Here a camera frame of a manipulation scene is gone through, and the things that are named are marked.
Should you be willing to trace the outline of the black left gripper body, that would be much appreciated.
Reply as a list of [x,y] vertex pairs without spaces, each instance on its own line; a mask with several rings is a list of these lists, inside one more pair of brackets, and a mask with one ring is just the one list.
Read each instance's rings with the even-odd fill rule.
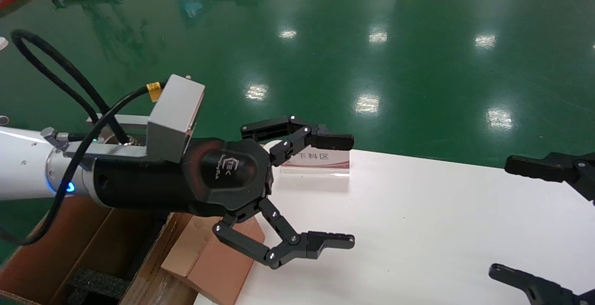
[[271,193],[270,156],[254,140],[192,139],[181,161],[98,159],[93,199],[111,208],[238,217]]

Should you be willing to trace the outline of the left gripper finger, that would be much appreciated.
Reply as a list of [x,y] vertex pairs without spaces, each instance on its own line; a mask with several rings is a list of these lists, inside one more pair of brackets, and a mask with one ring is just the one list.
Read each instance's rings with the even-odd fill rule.
[[[259,213],[281,238],[280,244],[274,248],[268,248],[232,228],[240,222],[241,217],[246,221],[247,218]],[[317,260],[325,248],[349,250],[355,246],[355,236],[351,234],[297,233],[268,198],[249,204],[240,215],[225,215],[215,224],[213,232],[226,246],[271,269],[278,269],[293,259]]]
[[353,135],[332,133],[326,125],[296,116],[244,124],[241,136],[258,143],[276,140],[268,150],[274,166],[349,166],[355,142]]

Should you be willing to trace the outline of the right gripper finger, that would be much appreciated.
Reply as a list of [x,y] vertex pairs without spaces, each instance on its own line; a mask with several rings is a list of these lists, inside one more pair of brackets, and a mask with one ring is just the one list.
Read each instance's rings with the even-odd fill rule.
[[508,174],[541,179],[548,182],[566,182],[587,201],[595,200],[595,153],[569,155],[551,152],[543,159],[511,155],[504,170]]
[[492,264],[489,267],[489,277],[524,292],[531,305],[593,305],[595,303],[593,289],[576,294],[551,280],[502,264]]

